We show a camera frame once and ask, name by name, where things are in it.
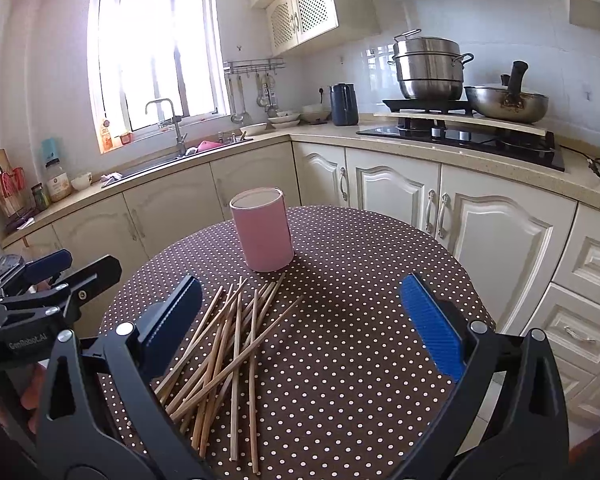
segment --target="pink cup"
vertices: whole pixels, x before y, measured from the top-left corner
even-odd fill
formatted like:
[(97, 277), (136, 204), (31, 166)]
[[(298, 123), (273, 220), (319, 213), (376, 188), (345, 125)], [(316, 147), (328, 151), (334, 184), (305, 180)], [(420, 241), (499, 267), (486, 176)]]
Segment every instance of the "pink cup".
[(247, 266), (256, 272), (282, 269), (294, 259), (285, 198), (275, 187), (250, 189), (230, 203)]

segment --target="black kettle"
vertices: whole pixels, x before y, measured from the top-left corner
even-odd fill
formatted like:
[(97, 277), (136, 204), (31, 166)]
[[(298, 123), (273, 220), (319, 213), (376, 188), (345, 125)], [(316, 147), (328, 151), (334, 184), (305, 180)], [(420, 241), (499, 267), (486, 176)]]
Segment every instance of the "black kettle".
[(339, 83), (330, 86), (331, 118), (336, 126), (358, 124), (358, 103), (352, 84)]

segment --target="beige countertop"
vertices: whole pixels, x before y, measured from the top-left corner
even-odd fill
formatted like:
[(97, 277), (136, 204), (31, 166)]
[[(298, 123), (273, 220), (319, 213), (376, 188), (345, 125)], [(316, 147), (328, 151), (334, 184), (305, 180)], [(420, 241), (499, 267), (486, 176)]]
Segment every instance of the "beige countertop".
[(172, 162), (171, 164), (147, 171), (104, 189), (101, 183), (96, 183), (84, 191), (73, 193), (64, 200), (53, 204), (46, 211), (37, 215), (35, 223), (26, 229), (1, 237), (0, 244), (2, 247), (6, 247), (78, 209), (135, 186), (141, 186), (156, 178), (187, 170), (200, 164), (213, 162), (226, 156), (256, 150), (257, 148), (289, 140), (330, 144), (360, 150), (373, 150), (375, 152), (441, 162), (442, 164), (480, 171), (521, 182), (522, 184), (539, 187), (600, 209), (600, 179), (587, 167), (587, 161), (583, 156), (569, 152), (568, 150), (562, 150), (566, 170), (561, 172), (504, 156), (463, 150), (452, 146), (439, 146), (426, 142), (385, 139), (382, 137), (363, 137), (356, 133), (359, 129), (360, 126), (337, 127), (333, 126), (333, 124), (324, 124), (322, 126), (297, 126), (286, 130), (267, 132), (255, 136), (249, 142), (236, 146), (227, 146), (221, 150), (202, 153), (184, 160)]

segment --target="gas stove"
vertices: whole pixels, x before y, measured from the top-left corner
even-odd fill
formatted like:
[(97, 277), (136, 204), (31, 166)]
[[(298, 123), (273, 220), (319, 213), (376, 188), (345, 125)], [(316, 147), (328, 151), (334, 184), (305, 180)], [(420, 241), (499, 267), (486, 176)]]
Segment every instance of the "gas stove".
[[(426, 107), (417, 107), (415, 100), (386, 102), (393, 111), (400, 109), (419, 109), (426, 112), (462, 110), (465, 116), (471, 116), (468, 103), (462, 101), (433, 104), (427, 102)], [(517, 160), (538, 164), (545, 168), (564, 171), (564, 161), (560, 146), (556, 144), (554, 134), (547, 132), (544, 136), (515, 131), (510, 128), (493, 128), (464, 123), (460, 129), (447, 128), (444, 120), (429, 118), (398, 118), (397, 126), (382, 126), (358, 132), (360, 135), (387, 137), (391, 139), (417, 140), (430, 144), (455, 146), (478, 152), (508, 156)]]

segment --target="round table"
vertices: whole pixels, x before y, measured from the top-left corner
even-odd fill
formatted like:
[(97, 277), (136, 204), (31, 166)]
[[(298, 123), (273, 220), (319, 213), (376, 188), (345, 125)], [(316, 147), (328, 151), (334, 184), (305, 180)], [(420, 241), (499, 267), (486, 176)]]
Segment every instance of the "round table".
[[(258, 352), (260, 478), (386, 478), (454, 386), (438, 372), (400, 303), (403, 277), (419, 272), (437, 297), (453, 301), (468, 320), (494, 327), (493, 320), (465, 270), (418, 229), (381, 214), (330, 206), (293, 208), (288, 220), (296, 256), (265, 324), (298, 295), (304, 294), (304, 301)], [(248, 269), (233, 222), (223, 222), (142, 266), (116, 296), (101, 330), (137, 319), (189, 273), (202, 284), (204, 305), (176, 359), (220, 285), (226, 289), (242, 276), (250, 298), (254, 288), (280, 275)], [(211, 341), (212, 335), (196, 349), (173, 394), (202, 362)], [(240, 460), (229, 461), (230, 396), (209, 437), (206, 461), (218, 478), (257, 478), (246, 441), (247, 368), (240, 370)], [(126, 426), (110, 378), (103, 377), (102, 385), (123, 441), (144, 452)]]

